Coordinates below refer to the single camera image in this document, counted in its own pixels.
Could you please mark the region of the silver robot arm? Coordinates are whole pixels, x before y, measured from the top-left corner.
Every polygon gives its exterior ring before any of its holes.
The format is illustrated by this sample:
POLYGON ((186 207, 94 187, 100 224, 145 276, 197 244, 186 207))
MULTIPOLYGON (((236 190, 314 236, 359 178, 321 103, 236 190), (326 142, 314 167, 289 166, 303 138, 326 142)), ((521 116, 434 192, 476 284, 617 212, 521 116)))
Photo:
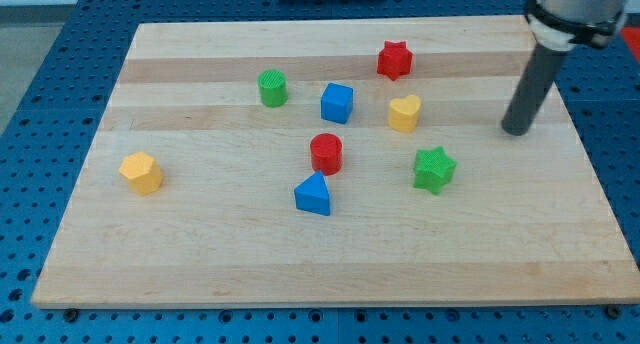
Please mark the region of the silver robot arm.
POLYGON ((526 0, 525 17, 539 45, 568 52, 607 47, 626 21, 627 0, 526 0))

